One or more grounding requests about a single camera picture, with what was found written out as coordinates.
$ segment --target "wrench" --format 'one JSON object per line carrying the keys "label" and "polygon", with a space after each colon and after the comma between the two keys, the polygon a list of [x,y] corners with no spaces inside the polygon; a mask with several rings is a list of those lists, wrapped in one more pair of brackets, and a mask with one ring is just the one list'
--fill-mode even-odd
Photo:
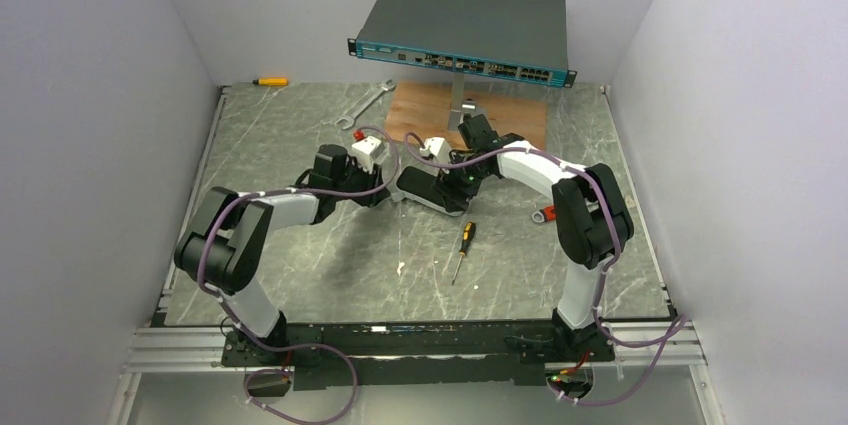
{"label": "wrench", "polygon": [[347,130],[353,127],[353,124],[356,123],[356,119],[359,118],[360,115],[362,115],[362,112],[368,109],[368,107],[370,107],[372,103],[376,102],[377,99],[380,98],[384,93],[391,92],[394,89],[394,80],[386,80],[385,82],[381,83],[379,88],[374,90],[373,93],[362,99],[348,113],[339,117],[339,119],[336,120],[336,125],[341,125],[342,130]]}

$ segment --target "wooden base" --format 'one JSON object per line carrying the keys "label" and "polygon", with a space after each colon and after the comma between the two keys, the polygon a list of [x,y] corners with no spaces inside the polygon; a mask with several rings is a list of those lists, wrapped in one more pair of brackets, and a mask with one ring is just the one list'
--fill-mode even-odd
{"label": "wooden base", "polygon": [[[486,110],[489,124],[499,134],[515,133],[533,146],[545,149],[548,116],[545,102],[467,89],[464,95]],[[452,148],[464,149],[459,132],[447,129],[450,99],[450,86],[402,81],[395,89],[386,117],[386,131],[398,142],[403,141],[406,132],[415,132],[422,139],[445,137]]]}

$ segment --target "monitor stand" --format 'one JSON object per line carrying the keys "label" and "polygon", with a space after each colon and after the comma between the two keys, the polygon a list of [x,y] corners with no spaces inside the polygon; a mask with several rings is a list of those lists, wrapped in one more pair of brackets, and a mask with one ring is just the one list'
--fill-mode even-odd
{"label": "monitor stand", "polygon": [[[541,88],[530,84],[514,86]],[[535,147],[545,149],[548,114],[545,102],[466,90],[463,73],[454,73],[451,88],[434,83],[398,83],[385,128],[395,141],[402,141],[404,134],[412,131],[422,139],[445,137],[451,147],[464,149],[465,143],[457,126],[466,113],[471,116],[486,115],[498,133],[521,135]]]}

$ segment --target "marble surface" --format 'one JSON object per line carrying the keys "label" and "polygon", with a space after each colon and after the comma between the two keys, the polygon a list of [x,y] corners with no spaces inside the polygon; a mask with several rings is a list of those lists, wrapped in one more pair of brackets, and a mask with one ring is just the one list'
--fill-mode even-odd
{"label": "marble surface", "polygon": [[[353,143],[351,133],[333,122],[374,85],[228,88],[199,196],[213,185],[240,191],[290,185],[311,166],[319,145]],[[570,162],[600,161],[614,170],[636,235],[608,280],[604,315],[667,316],[660,277],[599,87],[467,86],[545,101],[547,150]],[[357,124],[383,125],[390,103],[391,94],[384,95]],[[411,158],[401,153],[403,164],[409,165]],[[391,168],[386,166],[385,178]],[[483,183],[469,212],[457,218],[409,201],[386,200],[373,209],[343,202],[322,224],[269,236],[258,273],[289,321],[548,318],[562,295],[567,258],[556,226],[530,220],[531,212],[547,205],[530,188],[494,177]],[[477,222],[477,236],[451,286],[461,229],[468,220]],[[180,272],[166,324],[213,324],[221,318],[218,305]]]}

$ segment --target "yellow and black screwdriver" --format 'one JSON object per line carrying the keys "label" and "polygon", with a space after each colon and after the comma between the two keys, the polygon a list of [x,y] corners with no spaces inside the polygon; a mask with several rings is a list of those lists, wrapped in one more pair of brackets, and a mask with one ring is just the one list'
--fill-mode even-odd
{"label": "yellow and black screwdriver", "polygon": [[459,267],[462,266],[462,259],[468,253],[468,247],[471,245],[471,240],[474,238],[474,232],[477,231],[477,224],[468,222],[465,224],[465,230],[462,231],[462,245],[459,247],[459,263],[456,264],[456,271],[453,272],[453,280],[451,285],[456,283],[456,276],[459,275]]}

